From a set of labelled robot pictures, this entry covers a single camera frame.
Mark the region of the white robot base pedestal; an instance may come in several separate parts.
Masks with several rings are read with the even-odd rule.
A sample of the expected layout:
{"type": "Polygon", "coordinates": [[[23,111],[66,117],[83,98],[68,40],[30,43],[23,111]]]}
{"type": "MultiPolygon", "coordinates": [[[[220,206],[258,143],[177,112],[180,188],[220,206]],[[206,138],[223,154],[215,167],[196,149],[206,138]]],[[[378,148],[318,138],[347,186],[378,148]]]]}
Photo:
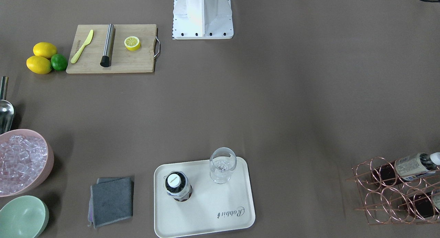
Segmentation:
{"type": "Polygon", "coordinates": [[[231,0],[174,0],[172,39],[232,39],[231,0]]]}

